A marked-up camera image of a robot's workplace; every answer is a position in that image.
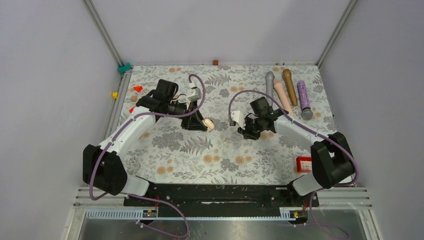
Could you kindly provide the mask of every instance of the table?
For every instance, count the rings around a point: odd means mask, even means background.
[[[328,134],[336,131],[333,115],[317,66],[269,65],[150,65],[134,66],[119,117],[121,124],[141,96],[155,89],[159,79],[178,83],[179,94],[188,89],[188,75],[199,75],[206,86],[206,99],[200,109],[203,117],[215,124],[212,132],[187,131],[175,118],[161,118],[142,134],[123,159],[128,174],[155,183],[185,184],[276,184],[298,178],[296,158],[310,156],[306,149],[286,136],[267,131],[259,140],[245,140],[236,126],[229,126],[228,103],[242,90],[265,92],[265,75],[273,71],[282,79],[284,68],[292,72],[293,84],[305,81],[314,112],[308,121],[301,119],[299,106],[293,107],[296,119]],[[141,92],[133,87],[142,86]],[[232,110],[253,112],[250,102],[256,93],[239,95]]]

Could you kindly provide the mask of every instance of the red box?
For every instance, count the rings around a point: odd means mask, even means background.
[[[309,173],[312,171],[312,158],[310,156],[298,156],[296,164],[298,173]]]

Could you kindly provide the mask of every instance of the green clip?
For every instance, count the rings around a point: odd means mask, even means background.
[[[127,70],[130,70],[130,69],[132,69],[133,67],[131,66],[131,64],[130,63],[127,63],[125,66],[121,66],[121,67],[118,67],[118,72],[120,73],[120,74],[123,74],[123,73],[125,73]]]

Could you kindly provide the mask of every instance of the metal floor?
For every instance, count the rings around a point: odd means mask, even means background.
[[[355,210],[315,210],[319,222],[336,224],[350,234],[351,240],[367,239]],[[192,220],[187,240],[331,240],[317,226],[297,226],[286,221]],[[157,220],[152,226],[174,234],[183,234],[183,221]],[[342,232],[327,228],[344,238]],[[133,220],[86,219],[79,240],[173,240],[148,228],[140,228]]]

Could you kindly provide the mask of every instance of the gray cylinder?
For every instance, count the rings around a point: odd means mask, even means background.
[[[266,73],[265,76],[265,82],[266,82],[266,94],[268,94],[271,97],[274,97],[274,73],[272,71],[269,71]],[[270,106],[273,105],[273,101],[269,99],[269,97],[266,97],[266,101],[268,101],[268,104]]]

